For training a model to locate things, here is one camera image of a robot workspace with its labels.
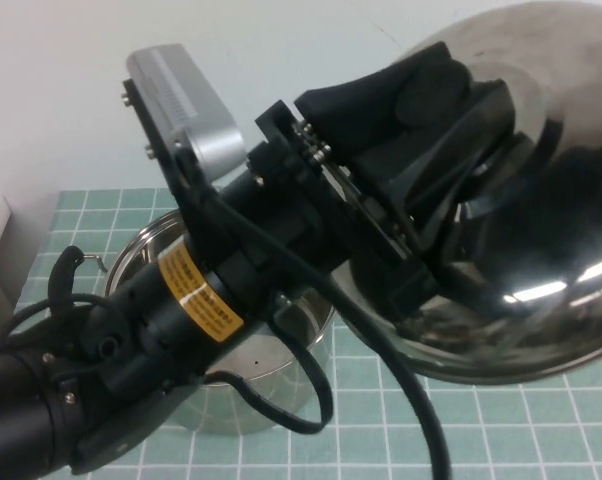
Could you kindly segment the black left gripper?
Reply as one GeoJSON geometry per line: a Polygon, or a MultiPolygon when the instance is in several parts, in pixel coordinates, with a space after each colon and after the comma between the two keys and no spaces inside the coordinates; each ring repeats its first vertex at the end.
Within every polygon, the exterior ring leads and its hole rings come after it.
{"type": "Polygon", "coordinates": [[[256,120],[265,140],[249,152],[248,172],[209,195],[206,208],[271,288],[314,289],[350,321],[365,308],[406,320],[436,297],[437,281],[397,221],[370,210],[371,196],[425,227],[512,134],[506,83],[476,81],[437,42],[365,77],[308,90],[295,106],[316,140],[276,102],[256,120]],[[369,194],[348,193],[318,161],[351,162],[369,194]]]}

